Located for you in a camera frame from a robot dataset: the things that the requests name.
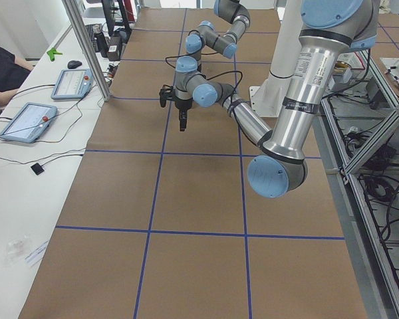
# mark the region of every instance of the person's arm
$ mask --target person's arm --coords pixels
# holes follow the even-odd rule
[[[34,69],[33,65],[31,65],[30,62],[26,61],[23,58],[19,58],[15,56],[15,64],[18,64],[19,66],[22,66],[23,68],[26,68],[27,70],[32,71]]]
[[[6,106],[12,97],[18,92],[18,89],[0,92],[0,106]]]

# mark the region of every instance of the white table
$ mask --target white table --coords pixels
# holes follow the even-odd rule
[[[97,22],[98,19],[85,20],[86,24]],[[66,29],[67,27],[60,32],[57,39],[62,37]],[[81,68],[88,68],[72,29],[57,50],[63,55],[57,55],[55,61],[51,62],[47,54],[44,54],[21,90],[42,84],[54,84],[60,71],[67,68],[69,60],[80,60],[83,62]],[[97,56],[102,70],[105,71],[109,61],[99,54]],[[50,98],[51,92],[52,88],[49,87],[19,94],[9,103],[1,116],[12,118],[26,102],[55,105],[59,113],[74,105],[75,101],[55,102]],[[25,162],[55,153],[83,149],[92,133],[102,103],[99,89],[94,87],[79,104],[82,118],[72,127],[63,141],[51,144],[0,141],[0,156]],[[41,139],[48,141],[61,139],[79,116],[80,112],[76,108],[59,116],[51,123]],[[5,125],[6,123],[0,122],[0,132]],[[56,159],[46,165],[45,171],[37,176],[30,168],[32,164],[21,165],[0,159],[0,319],[18,317],[40,265],[37,263],[30,267],[23,259],[26,254],[19,260],[9,262],[6,258],[7,244],[28,236],[33,251],[49,240],[80,161],[80,156]]]

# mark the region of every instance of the label sticker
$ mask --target label sticker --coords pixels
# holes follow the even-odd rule
[[[297,60],[297,64],[295,65],[295,71],[293,76],[297,78],[304,78],[307,74],[307,70],[309,69],[311,60],[311,52],[300,52],[299,59]]]
[[[300,111],[310,114],[316,114],[319,111],[319,104],[304,103],[284,97],[282,104],[288,110]]]
[[[293,78],[323,88],[329,78],[333,62],[333,58],[324,53],[301,52]]]

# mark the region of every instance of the blue joint cap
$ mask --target blue joint cap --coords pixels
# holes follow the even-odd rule
[[[274,158],[260,155],[248,165],[248,181],[260,196],[274,198],[288,191],[289,178],[285,168]]]
[[[223,56],[225,58],[233,58],[235,52],[237,52],[238,46],[235,43],[228,45],[223,51]]]
[[[335,27],[358,11],[364,0],[303,0],[301,16],[310,28]]]
[[[220,3],[220,0],[214,1],[214,14],[217,16],[219,16],[219,3]]]
[[[192,56],[182,56],[176,62],[176,72],[188,73],[196,71],[198,67],[197,60]]]
[[[218,95],[215,88],[208,84],[203,83],[195,88],[192,92],[192,97],[194,101],[202,106],[203,108],[208,108],[209,106],[213,105],[215,101],[217,101]]]
[[[186,52],[195,53],[202,49],[202,41],[199,35],[190,35],[185,41]]]
[[[215,31],[215,27],[214,27],[213,23],[211,23],[210,21],[204,20],[204,21],[202,21],[202,22],[199,24],[199,26],[200,26],[200,27],[206,26],[206,27],[209,27],[211,30]]]
[[[372,48],[375,45],[376,40],[377,40],[377,36],[374,35],[373,37],[353,42],[350,45],[349,51],[354,52],[354,51],[361,51],[361,50],[366,50],[366,49]]]

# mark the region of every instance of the black bottle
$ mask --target black bottle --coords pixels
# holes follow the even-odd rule
[[[94,38],[96,39],[96,43],[98,45],[100,55],[102,55],[102,58],[106,58],[108,52],[108,43],[106,42],[104,33],[100,30],[100,25],[93,26],[93,33]]]

